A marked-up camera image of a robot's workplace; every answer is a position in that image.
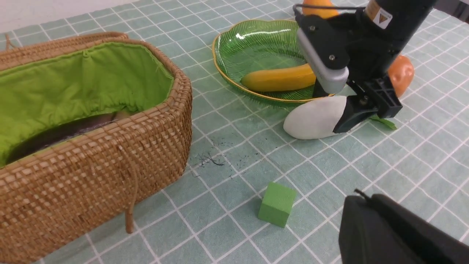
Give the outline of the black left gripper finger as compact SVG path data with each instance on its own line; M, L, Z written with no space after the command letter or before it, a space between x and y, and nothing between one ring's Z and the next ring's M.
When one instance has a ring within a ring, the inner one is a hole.
M469 247L384 194L355 189L344 207L339 247L344 264L467 264Z

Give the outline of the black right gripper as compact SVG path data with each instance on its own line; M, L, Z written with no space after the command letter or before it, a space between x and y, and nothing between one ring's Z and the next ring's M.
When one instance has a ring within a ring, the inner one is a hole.
M350 71L346 84L362 81L365 95L332 97L341 114L333 132L348 132L375 114L395 117L403 106L387 71L407 44L402 21L380 7L377 12L354 7L352 13L327 19L304 15L298 7L293 10L299 29L326 65L335 70L346 65Z

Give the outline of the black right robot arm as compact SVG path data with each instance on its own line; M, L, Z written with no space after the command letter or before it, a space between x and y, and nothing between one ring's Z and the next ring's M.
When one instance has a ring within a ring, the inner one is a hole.
M289 113L284 130L301 140L321 139L348 132L372 116L395 117L402 104L389 67L434 5L434 0L294 5L298 45L316 81L313 100Z

